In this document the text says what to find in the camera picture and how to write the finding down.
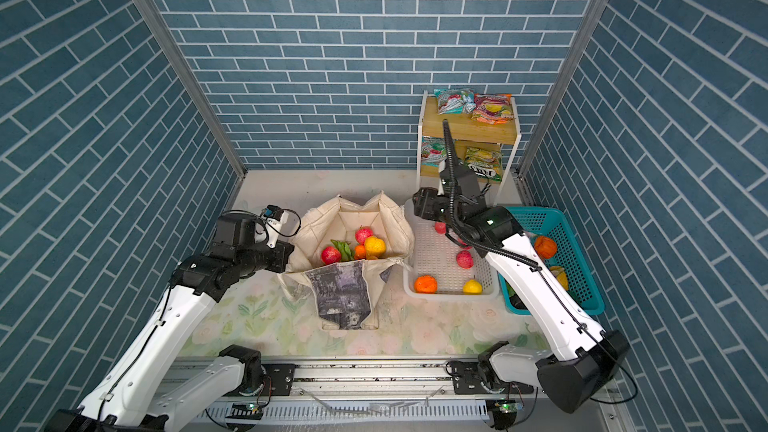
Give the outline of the teal snack bag top shelf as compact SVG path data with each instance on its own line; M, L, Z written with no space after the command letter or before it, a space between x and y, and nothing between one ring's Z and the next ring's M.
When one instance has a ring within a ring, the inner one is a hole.
M438 114L470 114L475 109L475 93L472 89L435 89Z

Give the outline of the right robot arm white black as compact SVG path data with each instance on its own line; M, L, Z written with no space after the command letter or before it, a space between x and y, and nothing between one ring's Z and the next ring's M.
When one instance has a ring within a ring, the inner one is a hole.
M519 382L542 390L566 413L593 399L621 370L630 350L618 330L605 330L558 283L524 228L505 207L486 204L475 173L450 157L439 188L413 196L414 213L442 222L448 237L474 249L521 297L549 347L532 351L511 343L479 357L485 382Z

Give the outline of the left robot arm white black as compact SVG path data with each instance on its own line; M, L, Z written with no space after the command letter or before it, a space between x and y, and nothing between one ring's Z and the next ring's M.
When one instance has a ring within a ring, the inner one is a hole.
M179 431L219 398L258 400L271 381L259 351L225 347L205 369L163 398L155 396L187 339L230 287L255 273L286 271L301 227L293 210L223 212L208 249L181 261L159 304L105 378L72 410L56 411L47 431Z

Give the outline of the beige canvas grocery bag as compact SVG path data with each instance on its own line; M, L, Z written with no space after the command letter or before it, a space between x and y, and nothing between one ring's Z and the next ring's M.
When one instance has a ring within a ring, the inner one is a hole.
M335 241L355 246L362 227L384 242L380 257L322 261L322 251ZM337 196L310 209L290 242L295 250L286 272L278 276L286 298L312 298L326 330L355 330L378 327L376 304L391 272L410 266L415 236L404 207L380 192L362 205Z

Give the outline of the pink dragon fruit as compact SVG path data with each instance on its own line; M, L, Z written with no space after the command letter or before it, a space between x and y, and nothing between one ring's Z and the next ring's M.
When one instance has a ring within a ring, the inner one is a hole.
M350 245L347 242L339 240L332 240L331 245L322 250L320 257L325 265L354 260L354 254Z

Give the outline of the orange with green leaves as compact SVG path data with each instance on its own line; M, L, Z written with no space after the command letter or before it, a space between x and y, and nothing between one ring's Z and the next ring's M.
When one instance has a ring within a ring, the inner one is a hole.
M357 245L354 249L354 259L362 260L366 258L366 249L363 245Z

